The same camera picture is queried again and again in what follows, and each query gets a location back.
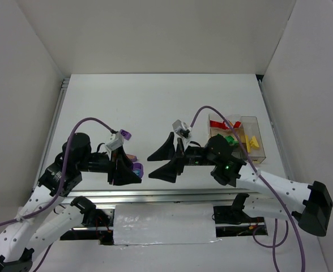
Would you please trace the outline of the red curved lego brick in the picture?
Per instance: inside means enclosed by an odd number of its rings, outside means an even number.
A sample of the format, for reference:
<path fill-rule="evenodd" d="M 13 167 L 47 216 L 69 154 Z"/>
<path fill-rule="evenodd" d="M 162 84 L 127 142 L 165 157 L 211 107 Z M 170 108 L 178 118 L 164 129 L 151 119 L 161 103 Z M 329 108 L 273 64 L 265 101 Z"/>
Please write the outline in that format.
<path fill-rule="evenodd" d="M 228 129 L 227 125 L 224 122 L 217 122 L 214 120 L 210 120 L 210 127 L 223 129 L 223 130 Z"/>

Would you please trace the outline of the yellow half round lego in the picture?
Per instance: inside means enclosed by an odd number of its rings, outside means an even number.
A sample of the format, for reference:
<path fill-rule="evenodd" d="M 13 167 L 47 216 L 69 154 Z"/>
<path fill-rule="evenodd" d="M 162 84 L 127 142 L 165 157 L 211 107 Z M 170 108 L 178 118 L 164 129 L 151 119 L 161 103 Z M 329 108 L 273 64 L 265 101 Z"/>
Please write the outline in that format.
<path fill-rule="evenodd" d="M 249 140 L 249 146 L 250 146 L 250 148 L 252 148 L 254 150 L 260 149 L 260 145 L 259 145 L 259 142 L 258 142 L 256 136 L 251 137 L 251 140 Z"/>

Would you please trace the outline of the green square lego brick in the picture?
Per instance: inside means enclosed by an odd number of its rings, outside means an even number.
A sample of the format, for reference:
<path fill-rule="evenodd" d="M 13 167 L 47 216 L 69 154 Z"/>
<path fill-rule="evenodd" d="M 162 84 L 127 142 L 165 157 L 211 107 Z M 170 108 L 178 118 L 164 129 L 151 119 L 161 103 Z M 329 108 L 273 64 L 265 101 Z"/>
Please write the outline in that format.
<path fill-rule="evenodd" d="M 231 146 L 233 146 L 233 145 L 236 144 L 236 143 L 235 143 L 235 139 L 234 139 L 231 135 L 226 136 L 225 139 L 226 139 L 226 141 L 228 142 L 228 144 L 231 145 Z"/>

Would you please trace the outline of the small red lego brick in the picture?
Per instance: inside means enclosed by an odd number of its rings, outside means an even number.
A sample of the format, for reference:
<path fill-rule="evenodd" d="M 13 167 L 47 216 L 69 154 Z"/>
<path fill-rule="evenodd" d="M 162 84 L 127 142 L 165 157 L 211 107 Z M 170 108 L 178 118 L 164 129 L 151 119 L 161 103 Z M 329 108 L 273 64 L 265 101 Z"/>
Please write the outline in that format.
<path fill-rule="evenodd" d="M 236 121 L 235 123 L 232 124 L 233 128 L 239 128 L 241 126 L 241 122 Z"/>

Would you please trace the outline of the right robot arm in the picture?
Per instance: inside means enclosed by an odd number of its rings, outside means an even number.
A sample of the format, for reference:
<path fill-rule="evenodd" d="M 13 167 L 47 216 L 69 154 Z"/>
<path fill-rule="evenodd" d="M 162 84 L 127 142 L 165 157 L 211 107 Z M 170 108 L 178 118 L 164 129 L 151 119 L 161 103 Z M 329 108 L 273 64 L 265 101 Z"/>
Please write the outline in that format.
<path fill-rule="evenodd" d="M 275 176 L 252 167 L 232 153 L 233 147 L 221 135 L 211 137 L 203 147 L 185 147 L 181 138 L 175 139 L 170 133 L 166 142 L 147 158 L 149 162 L 167 163 L 148 176 L 175 183 L 185 166 L 212 166 L 211 176 L 220 185 L 249 189 L 270 197 L 269 201 L 263 201 L 240 193 L 232 204 L 235 213 L 250 218 L 293 219 L 305 232 L 326 236 L 333 201 L 324 183 L 306 184 Z"/>

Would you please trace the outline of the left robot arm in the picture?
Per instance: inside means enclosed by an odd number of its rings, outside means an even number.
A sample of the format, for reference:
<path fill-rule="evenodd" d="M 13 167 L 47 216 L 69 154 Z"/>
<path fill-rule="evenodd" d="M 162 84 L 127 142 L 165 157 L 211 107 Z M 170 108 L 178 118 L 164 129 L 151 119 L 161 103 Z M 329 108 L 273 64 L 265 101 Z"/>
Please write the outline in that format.
<path fill-rule="evenodd" d="M 110 217 L 84 196 L 75 197 L 51 221 L 45 219 L 82 181 L 82 172 L 105 173 L 114 186 L 142 182 L 123 140 L 121 132 L 113 131 L 104 152 L 92 152 L 85 133 L 76 133 L 63 144 L 27 203 L 0 233 L 0 271 L 30 271 L 37 256 L 74 227 L 109 227 Z"/>

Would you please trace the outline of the purple sloped lego brick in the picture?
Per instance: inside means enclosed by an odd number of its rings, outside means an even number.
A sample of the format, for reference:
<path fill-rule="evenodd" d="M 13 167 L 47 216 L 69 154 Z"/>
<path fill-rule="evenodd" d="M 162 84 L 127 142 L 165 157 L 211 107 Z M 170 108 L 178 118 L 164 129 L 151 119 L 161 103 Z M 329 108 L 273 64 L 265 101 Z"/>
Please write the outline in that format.
<path fill-rule="evenodd" d="M 131 139 L 131 137 L 132 137 L 131 133 L 129 133 L 129 132 L 126 131 L 126 130 L 121 129 L 119 132 L 120 132 L 120 134 L 123 136 L 123 138 L 124 138 L 125 140 L 127 140 L 127 141 L 129 141 L 129 140 Z"/>

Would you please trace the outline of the purple butterfly half lego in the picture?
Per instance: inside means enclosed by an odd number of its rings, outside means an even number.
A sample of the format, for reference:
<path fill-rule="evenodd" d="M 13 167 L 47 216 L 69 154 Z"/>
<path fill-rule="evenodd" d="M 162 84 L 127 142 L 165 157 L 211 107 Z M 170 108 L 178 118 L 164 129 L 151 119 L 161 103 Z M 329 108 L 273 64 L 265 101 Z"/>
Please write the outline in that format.
<path fill-rule="evenodd" d="M 135 156 L 135 155 L 130 155 L 130 154 L 127 154 L 126 155 L 132 162 L 136 162 L 138 160 L 138 158 Z"/>

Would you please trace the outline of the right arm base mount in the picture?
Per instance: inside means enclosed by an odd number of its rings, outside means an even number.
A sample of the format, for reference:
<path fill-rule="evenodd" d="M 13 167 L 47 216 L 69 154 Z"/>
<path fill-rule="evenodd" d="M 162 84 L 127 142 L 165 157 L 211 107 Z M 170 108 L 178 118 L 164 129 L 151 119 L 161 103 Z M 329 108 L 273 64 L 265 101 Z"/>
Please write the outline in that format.
<path fill-rule="evenodd" d="M 211 218 L 215 222 L 216 237 L 238 237 L 267 235 L 263 217 L 250 217 L 242 211 L 246 200 L 251 200 L 247 193 L 237 194 L 231 205 L 214 206 Z"/>

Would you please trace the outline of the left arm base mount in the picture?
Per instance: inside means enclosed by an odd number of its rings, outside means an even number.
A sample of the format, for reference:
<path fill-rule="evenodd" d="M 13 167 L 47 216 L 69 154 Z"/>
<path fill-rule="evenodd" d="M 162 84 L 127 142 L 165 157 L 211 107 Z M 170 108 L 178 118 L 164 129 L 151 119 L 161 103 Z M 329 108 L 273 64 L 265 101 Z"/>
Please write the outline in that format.
<path fill-rule="evenodd" d="M 61 241 L 95 241 L 99 245 L 114 245 L 114 212 L 115 209 L 97 209 L 90 220 L 64 233 Z"/>

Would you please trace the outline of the purple round flower lego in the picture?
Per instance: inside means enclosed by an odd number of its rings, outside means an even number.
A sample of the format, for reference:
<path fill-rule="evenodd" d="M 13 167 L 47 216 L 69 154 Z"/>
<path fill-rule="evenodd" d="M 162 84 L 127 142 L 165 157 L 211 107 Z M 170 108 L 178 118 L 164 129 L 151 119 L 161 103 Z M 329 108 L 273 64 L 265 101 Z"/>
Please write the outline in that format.
<path fill-rule="evenodd" d="M 135 162 L 133 164 L 133 172 L 139 177 L 142 178 L 144 175 L 143 164 L 139 162 Z"/>

